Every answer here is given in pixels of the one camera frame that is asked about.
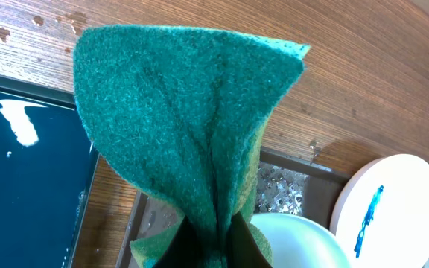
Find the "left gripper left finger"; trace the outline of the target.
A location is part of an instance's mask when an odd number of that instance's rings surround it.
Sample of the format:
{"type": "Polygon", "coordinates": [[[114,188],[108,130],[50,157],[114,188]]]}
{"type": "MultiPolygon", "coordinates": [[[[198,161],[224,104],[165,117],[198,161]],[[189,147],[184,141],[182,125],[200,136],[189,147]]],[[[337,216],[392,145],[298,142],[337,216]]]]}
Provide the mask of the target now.
{"type": "Polygon", "coordinates": [[[203,247],[190,220],[184,217],[169,247],[153,268],[203,268],[203,247]]]}

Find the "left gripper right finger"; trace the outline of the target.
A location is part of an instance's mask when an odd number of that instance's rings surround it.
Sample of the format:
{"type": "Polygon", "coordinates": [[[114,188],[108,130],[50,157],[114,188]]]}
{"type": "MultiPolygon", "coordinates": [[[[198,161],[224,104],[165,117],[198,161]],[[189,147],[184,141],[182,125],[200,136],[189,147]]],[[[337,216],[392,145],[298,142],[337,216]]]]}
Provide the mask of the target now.
{"type": "Polygon", "coordinates": [[[227,266],[228,268],[271,268],[240,212],[232,216],[227,232],[227,266]]]}

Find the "green yellow sponge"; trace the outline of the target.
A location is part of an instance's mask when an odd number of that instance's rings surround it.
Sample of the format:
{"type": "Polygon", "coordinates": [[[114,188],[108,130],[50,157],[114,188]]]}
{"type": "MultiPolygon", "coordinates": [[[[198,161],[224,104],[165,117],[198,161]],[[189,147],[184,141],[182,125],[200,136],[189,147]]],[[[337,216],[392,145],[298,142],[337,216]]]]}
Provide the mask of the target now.
{"type": "Polygon", "coordinates": [[[211,28],[89,28],[74,96],[113,170],[192,224],[201,267],[225,267],[232,216],[254,211],[261,140],[309,45],[211,28]]]}

